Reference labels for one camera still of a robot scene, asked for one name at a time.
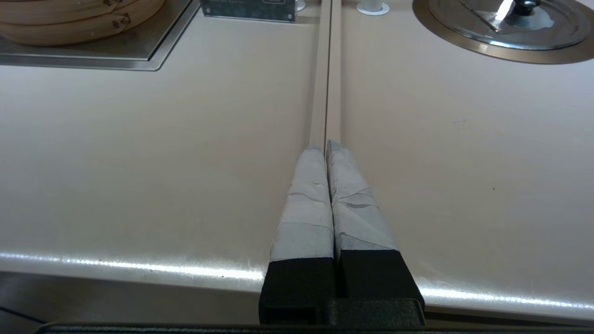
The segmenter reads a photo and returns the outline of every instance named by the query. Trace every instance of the metal lid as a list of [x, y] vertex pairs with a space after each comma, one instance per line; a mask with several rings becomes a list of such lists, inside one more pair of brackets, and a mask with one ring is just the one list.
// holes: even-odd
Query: metal lid
[[429, 0], [437, 21], [462, 36], [522, 50], [575, 45], [590, 34], [590, 22], [564, 0]]

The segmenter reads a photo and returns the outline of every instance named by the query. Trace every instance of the beige countertop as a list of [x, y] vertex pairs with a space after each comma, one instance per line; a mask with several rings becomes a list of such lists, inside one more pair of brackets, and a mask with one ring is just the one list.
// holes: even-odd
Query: beige countertop
[[[338, 8], [328, 133], [429, 309], [592, 322], [594, 61], [489, 58], [388, 3]], [[319, 17], [198, 14], [154, 73], [0, 66], [0, 270], [258, 292], [297, 157], [323, 130]]]
[[387, 3], [343, 2], [342, 141], [427, 304], [594, 320], [594, 61], [490, 58]]
[[157, 72], [0, 66], [0, 270], [258, 292], [319, 16], [200, 12]]

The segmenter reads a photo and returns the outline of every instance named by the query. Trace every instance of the metal tray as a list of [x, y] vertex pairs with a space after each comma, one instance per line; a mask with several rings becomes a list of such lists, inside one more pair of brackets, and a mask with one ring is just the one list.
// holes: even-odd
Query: metal tray
[[0, 65], [156, 71], [199, 8], [199, 0], [167, 0], [134, 29], [76, 45], [24, 46], [0, 37]]

